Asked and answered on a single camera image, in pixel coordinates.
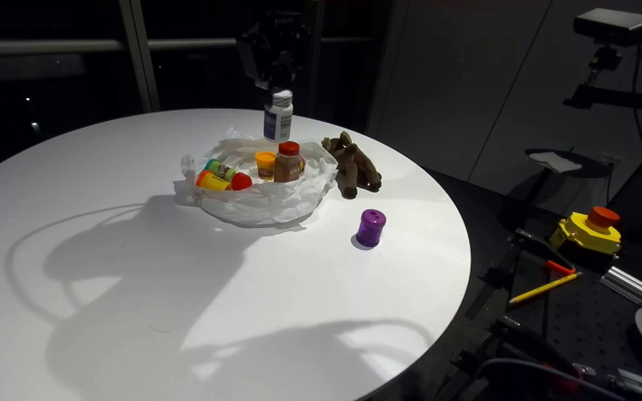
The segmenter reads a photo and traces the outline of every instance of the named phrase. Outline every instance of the purple pencil sharpener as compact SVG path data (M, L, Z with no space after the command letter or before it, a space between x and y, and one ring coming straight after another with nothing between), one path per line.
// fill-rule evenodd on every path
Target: purple pencil sharpener
M380 233L385 226L385 215L381 211L368 209L361 215L361 226L356 233L356 241L363 246L376 246Z

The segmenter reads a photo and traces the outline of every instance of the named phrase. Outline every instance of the yellow pencil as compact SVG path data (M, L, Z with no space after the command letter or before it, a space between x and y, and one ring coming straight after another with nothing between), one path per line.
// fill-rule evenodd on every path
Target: yellow pencil
M525 292L524 294L518 295L517 297L513 297L509 303L517 303L517 302L522 302L525 299L530 299L535 295L542 294L543 292L546 292L554 287L557 287L558 285L564 284L564 282L569 282L574 278L578 278L579 276L581 276L581 274L582 274L581 272L575 272L572 275L561 277L558 280L553 280L549 284L544 284L539 288L535 288L531 291Z

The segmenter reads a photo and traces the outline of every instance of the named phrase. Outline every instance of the white plastic bag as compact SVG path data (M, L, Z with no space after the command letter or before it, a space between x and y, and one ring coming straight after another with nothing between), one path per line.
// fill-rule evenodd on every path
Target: white plastic bag
M199 159L185 155L181 160L185 180L175 183L176 197L191 197L207 213L245 226L285 223L306 216L336 185L338 163L320 144L299 145L301 156L306 159L305 170L290 183L267 182L257 175L254 155L263 150L276 153L278 149L277 144L262 138L224 139ZM253 185L245 190L207 190L196 186L197 175L211 158L249 175Z

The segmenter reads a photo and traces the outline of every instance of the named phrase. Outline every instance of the brown plush toy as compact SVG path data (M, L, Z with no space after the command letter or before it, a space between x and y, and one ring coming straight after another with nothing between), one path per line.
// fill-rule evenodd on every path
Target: brown plush toy
M346 131L334 139L324 138L321 146L338 162L338 169L346 175L346 184L341 189L344 198L353 199L362 187L373 192L380 190L381 175L373 162L351 141Z

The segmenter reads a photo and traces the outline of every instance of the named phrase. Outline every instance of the round white table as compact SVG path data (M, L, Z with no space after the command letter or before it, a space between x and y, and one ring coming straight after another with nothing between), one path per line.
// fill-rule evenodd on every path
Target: round white table
M108 121L0 164L0 401L353 401L448 327L470 272L448 194L376 140L352 139L379 193L337 188L300 223L240 228L173 201L180 158L262 113ZM292 139L336 125L294 117ZM369 251L361 212L387 216Z

